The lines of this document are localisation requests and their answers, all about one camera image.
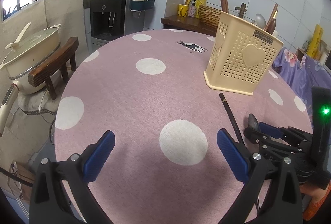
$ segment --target deer print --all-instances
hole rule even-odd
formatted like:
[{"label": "deer print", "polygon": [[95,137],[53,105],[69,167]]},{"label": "deer print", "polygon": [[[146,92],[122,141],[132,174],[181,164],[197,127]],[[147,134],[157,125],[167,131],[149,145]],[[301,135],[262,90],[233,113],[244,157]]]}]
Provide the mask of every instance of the deer print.
[{"label": "deer print", "polygon": [[200,53],[205,52],[206,50],[208,50],[208,49],[205,49],[205,48],[203,48],[201,46],[198,46],[194,43],[184,43],[183,41],[176,41],[176,43],[177,44],[182,44],[184,47],[186,47],[190,50],[198,51]]}]

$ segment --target glass lid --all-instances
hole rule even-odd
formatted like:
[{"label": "glass lid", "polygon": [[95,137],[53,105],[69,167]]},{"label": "glass lid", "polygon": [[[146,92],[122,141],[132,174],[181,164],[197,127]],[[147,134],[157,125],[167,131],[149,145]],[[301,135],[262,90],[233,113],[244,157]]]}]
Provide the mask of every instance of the glass lid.
[{"label": "glass lid", "polygon": [[28,49],[32,48],[36,44],[38,44],[40,41],[44,40],[48,36],[50,36],[52,33],[55,33],[57,31],[57,27],[47,28],[44,30],[41,30],[35,34],[32,34],[28,36],[27,38],[21,40],[19,42],[19,45],[16,46],[16,51],[12,50],[7,57],[4,60],[4,64],[10,62],[11,60],[17,58],[18,56],[22,55],[24,52],[26,52]]}]

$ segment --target brass faucet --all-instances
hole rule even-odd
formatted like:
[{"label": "brass faucet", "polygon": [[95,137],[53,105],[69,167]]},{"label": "brass faucet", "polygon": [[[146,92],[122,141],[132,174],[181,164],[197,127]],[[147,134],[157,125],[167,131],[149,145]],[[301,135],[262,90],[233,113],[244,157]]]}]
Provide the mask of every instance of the brass faucet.
[{"label": "brass faucet", "polygon": [[246,4],[241,3],[241,7],[236,6],[234,9],[235,10],[240,10],[239,15],[238,15],[239,18],[244,18],[244,14],[247,11],[246,10]]}]

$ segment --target round table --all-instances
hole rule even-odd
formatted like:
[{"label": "round table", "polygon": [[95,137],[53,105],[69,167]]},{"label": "round table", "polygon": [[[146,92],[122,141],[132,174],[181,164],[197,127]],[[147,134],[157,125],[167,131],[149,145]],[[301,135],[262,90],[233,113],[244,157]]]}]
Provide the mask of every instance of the round table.
[{"label": "round table", "polygon": [[[213,44],[213,37],[182,30],[124,36],[90,55],[67,84],[56,158],[115,133],[112,153],[88,185],[115,224],[218,223],[242,189],[216,143],[221,128],[237,139],[220,92],[203,76]],[[224,95],[241,130],[253,113],[312,132],[304,103],[271,69],[252,96]],[[253,208],[249,218],[255,216]]]}]

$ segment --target electric pot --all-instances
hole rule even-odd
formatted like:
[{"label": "electric pot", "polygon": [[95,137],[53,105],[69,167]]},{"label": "electric pot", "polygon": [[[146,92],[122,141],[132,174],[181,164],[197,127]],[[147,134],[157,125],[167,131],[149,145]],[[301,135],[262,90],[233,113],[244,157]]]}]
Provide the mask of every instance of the electric pot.
[{"label": "electric pot", "polygon": [[14,43],[10,43],[5,49],[12,48],[0,64],[0,70],[6,69],[9,79],[12,81],[0,107],[0,136],[3,134],[6,120],[18,93],[32,94],[45,86],[42,83],[33,87],[28,82],[28,75],[60,47],[58,30],[60,24],[39,31],[22,39],[30,26],[29,22],[21,31]]}]

